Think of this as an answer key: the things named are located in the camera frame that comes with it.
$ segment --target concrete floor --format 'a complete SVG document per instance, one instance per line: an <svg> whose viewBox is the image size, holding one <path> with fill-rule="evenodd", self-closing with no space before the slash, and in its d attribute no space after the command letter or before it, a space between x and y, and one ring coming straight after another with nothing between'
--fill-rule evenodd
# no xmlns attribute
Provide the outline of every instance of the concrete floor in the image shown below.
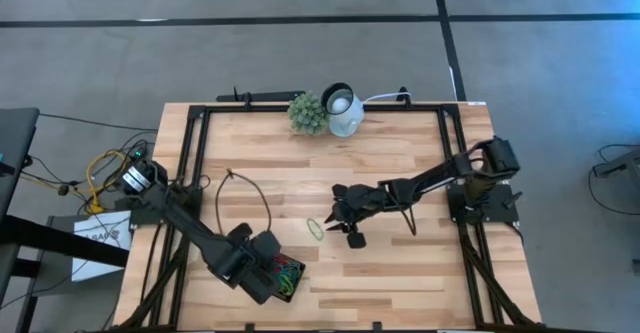
<svg viewBox="0 0 640 333"><path fill-rule="evenodd" d="M450 14L629 13L640 11L640 0L447 6ZM0 0L0 21L436 13L435 0ZM525 193L518 207L544 321L637 331L640 277L631 259L640 258L640 217L596 206L586 179L597 148L640 141L640 22L453 23L452 30L467 98L488 102L496 132L511 140L523 167L513 185ZM337 81L363 97L406 85L419 100L453 99L439 23L0 29L2 107L155 127L165 102L213 101L234 85L319 92ZM130 135L42 118L31 152L73 179ZM624 176L594 188L609 204L640 211ZM10 213L44 223L77 207L20 183ZM25 290L26 280L13 279L7 300ZM32 330L98 329L117 293L114 286L41 299ZM0 311L1 331L13 329L19 306Z"/></svg>

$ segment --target green plant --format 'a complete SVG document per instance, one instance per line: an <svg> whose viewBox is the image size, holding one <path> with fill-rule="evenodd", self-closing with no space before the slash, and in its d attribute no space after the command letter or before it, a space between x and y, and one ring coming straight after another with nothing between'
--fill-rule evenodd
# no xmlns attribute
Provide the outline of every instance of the green plant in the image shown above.
<svg viewBox="0 0 640 333"><path fill-rule="evenodd" d="M309 136L324 133L329 126L329 113L322 108L320 98L305 93L289 102L291 128Z"/></svg>

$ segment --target white cable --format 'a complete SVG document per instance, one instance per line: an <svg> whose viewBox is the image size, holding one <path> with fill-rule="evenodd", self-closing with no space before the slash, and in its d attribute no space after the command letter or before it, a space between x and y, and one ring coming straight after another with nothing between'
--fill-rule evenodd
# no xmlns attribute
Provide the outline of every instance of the white cable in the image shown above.
<svg viewBox="0 0 640 333"><path fill-rule="evenodd" d="M370 100L374 100L374 99L378 99L378 98L397 97L399 95L408 95L409 97L411 97L411 93L409 93L409 92L385 93L385 94L378 94L377 96L373 96L371 98L367 98L362 103L364 104L364 103L367 103Z"/></svg>

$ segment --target wooden table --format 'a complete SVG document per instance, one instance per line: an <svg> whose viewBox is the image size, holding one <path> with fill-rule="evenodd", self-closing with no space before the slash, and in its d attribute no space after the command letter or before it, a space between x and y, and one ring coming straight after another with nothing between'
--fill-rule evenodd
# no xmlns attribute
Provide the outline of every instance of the wooden table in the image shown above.
<svg viewBox="0 0 640 333"><path fill-rule="evenodd" d="M468 146L493 136L485 105L459 105ZM167 104L160 123L154 159L170 175L177 170L188 106ZM453 132L450 136L455 152ZM283 253L306 263L307 270L291 303L272 298L260 306L242 289L231 290L214 278L192 246L180 329L244 329L248 322L257 329L371 329L373 321L381 321L385 329L473 327L457 229L449 220L444 188L414 206L416 237L399 213L362 222L360 231L368 245L361 250L349 249L339 232L326 233L318 242L306 224L307 218L322 223L329 215L335 183L375 186L379 180L412 177L441 163L435 114L367 113L353 137L340 139L292 134L286 113L214 113L207 138L203 172L212 183L205 190L202 221L217 231L213 197L225 169L233 168L262 188ZM241 222L249 223L254 232L266 227L259 195L240 180L225 184L220 213L226 231ZM496 278L522 311L539 321L519 237L504 224L485 227ZM145 227L135 233L115 323L124 321L140 301L154 231ZM161 249L158 239L154 267ZM155 275L153 270L149 286ZM479 288L489 322L481 279ZM171 283L168 289L172 292ZM161 323L168 320L169 300L165 299Z"/></svg>

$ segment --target black floor line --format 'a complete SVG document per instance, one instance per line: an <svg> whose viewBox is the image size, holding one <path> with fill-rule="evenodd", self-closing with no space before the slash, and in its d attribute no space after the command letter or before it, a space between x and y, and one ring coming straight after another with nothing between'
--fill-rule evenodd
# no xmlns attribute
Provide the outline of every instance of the black floor line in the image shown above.
<svg viewBox="0 0 640 333"><path fill-rule="evenodd" d="M451 32L451 24L449 24L447 6L445 4L445 0L436 0L436 4L438 5L440 27L442 28L442 38L444 39L447 61L449 62L449 68L451 69L451 76L453 79L454 96L457 101L466 101L467 94L464 91L464 84L462 83L462 72L460 70L460 63L458 62L456 46L453 42L453 33Z"/></svg>
<svg viewBox="0 0 640 333"><path fill-rule="evenodd" d="M640 20L640 13L451 15L450 22L588 22Z"/></svg>
<svg viewBox="0 0 640 333"><path fill-rule="evenodd" d="M438 22L436 15L334 15L296 17L117 19L68 21L0 21L0 28L105 28L105 27L174 27L327 23L420 23Z"/></svg>

